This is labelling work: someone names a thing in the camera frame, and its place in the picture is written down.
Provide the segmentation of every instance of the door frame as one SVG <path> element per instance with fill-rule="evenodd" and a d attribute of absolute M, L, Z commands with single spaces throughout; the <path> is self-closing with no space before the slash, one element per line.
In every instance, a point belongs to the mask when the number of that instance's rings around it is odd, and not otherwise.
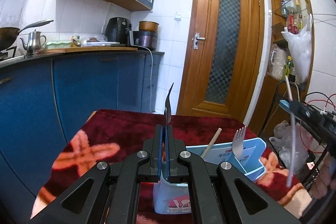
<path fill-rule="evenodd" d="M 176 115 L 180 115 L 180 112 L 181 112 L 181 104 L 182 104 L 182 99 L 185 95 L 185 87 L 186 87 L 188 71 L 189 71 L 190 56 L 192 54 L 192 51 L 194 50 L 194 30 L 195 30 L 195 23 L 196 23 L 197 3 L 198 3 L 198 0 L 193 0 L 192 12 L 191 12 L 191 18 L 190 18 L 189 34 L 188 34 L 188 41 L 187 41 L 187 49 L 186 49 L 186 54 L 185 54 L 184 68 L 183 68 L 183 74 L 182 74 L 180 93 L 179 93 L 179 97 L 178 97 Z M 258 74 L 259 74 L 259 68 L 260 68 L 260 63 L 261 63 L 261 54 L 262 54 L 262 51 L 263 51 L 263 41 L 264 41 L 264 26 L 265 26 L 264 0 L 260 0 L 259 11 L 260 11 L 260 22 L 259 22 L 257 55 L 256 55 L 255 63 L 254 63 L 252 82 L 251 82 L 250 89 L 249 89 L 249 92 L 248 92 L 247 100 L 246 100 L 246 103 L 243 107 L 241 116 L 239 117 L 239 120 L 241 120 L 241 121 L 244 120 L 244 118 L 246 116 L 246 113 L 247 113 L 247 110 L 249 108 L 249 105 L 251 103 L 252 95 L 253 95 L 255 85 L 256 85 L 256 82 L 257 82 L 257 77 L 258 77 Z"/>

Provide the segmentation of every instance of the cutting board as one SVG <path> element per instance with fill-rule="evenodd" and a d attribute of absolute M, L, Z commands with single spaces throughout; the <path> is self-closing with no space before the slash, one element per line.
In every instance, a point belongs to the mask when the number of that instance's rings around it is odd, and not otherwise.
<path fill-rule="evenodd" d="M 71 47 L 55 48 L 52 50 L 41 50 L 40 53 L 67 53 L 67 52 L 92 52 L 92 51 L 137 51 L 135 47 L 118 47 L 118 46 L 94 46 L 94 47 Z"/>

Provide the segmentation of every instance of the wok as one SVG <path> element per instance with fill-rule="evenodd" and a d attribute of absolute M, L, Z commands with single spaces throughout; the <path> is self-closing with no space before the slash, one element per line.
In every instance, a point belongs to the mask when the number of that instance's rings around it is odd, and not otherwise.
<path fill-rule="evenodd" d="M 15 42 L 17 36 L 23 31 L 28 28 L 40 27 L 53 22 L 52 19 L 42 20 L 39 22 L 35 22 L 32 24 L 27 25 L 22 30 L 15 27 L 3 27 L 0 28 L 0 51 L 3 51 L 9 48 Z"/>

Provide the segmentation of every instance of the air fryer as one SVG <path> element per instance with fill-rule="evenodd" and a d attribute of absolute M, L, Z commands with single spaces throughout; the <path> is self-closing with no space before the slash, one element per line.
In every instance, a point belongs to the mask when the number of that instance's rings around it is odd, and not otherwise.
<path fill-rule="evenodd" d="M 130 46 L 129 31 L 132 30 L 131 21 L 122 17 L 113 17 L 107 24 L 105 36 L 109 42 L 119 42 Z"/>

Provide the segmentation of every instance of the metal screw cap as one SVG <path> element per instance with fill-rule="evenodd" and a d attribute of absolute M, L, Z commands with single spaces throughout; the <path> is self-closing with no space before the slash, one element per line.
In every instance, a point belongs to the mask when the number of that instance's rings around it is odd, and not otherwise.
<path fill-rule="evenodd" d="M 220 166 L 224 169 L 224 170 L 230 170 L 232 165 L 231 163 L 227 162 L 227 161 L 224 161 L 220 164 Z"/>
<path fill-rule="evenodd" d="M 101 161 L 97 164 L 97 168 L 100 169 L 100 170 L 103 170 L 107 167 L 107 163 L 104 162 L 104 161 Z"/>
<path fill-rule="evenodd" d="M 141 151 L 137 152 L 136 155 L 137 155 L 139 158 L 146 158 L 147 155 L 148 155 L 148 153 L 147 153 L 146 151 L 141 150 Z"/>
<path fill-rule="evenodd" d="M 191 156 L 189 151 L 182 151 L 180 155 L 182 158 L 189 158 Z"/>

